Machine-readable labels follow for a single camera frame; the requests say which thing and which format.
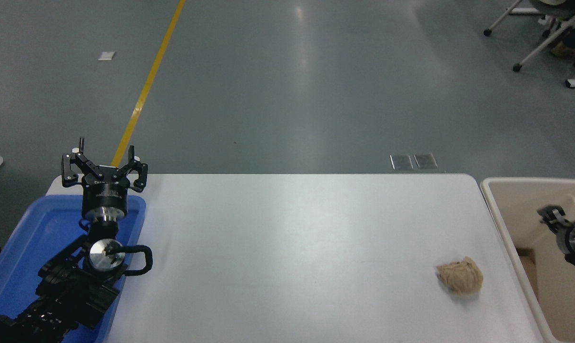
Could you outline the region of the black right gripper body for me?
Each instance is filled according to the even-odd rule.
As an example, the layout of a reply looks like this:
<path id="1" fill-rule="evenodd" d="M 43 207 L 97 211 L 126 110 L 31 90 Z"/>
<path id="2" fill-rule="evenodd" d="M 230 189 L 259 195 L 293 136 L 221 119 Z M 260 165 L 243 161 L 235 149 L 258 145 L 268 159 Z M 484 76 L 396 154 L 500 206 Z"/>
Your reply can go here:
<path id="1" fill-rule="evenodd" d="M 565 255 L 575 252 L 570 241 L 570 234 L 574 228 L 574 224 L 568 220 L 561 219 L 557 222 L 556 243 L 559 250 Z"/>

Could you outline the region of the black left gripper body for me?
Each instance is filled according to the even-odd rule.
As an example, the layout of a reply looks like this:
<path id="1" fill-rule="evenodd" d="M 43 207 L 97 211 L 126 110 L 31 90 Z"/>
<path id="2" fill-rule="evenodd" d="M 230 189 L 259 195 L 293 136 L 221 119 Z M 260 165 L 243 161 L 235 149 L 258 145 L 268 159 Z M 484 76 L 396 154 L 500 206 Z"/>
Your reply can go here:
<path id="1" fill-rule="evenodd" d="M 96 173 L 87 173 L 82 178 L 83 217 L 100 217 L 102 208 L 124 217 L 128 213 L 129 179 L 119 174 L 115 167 L 100 166 Z"/>

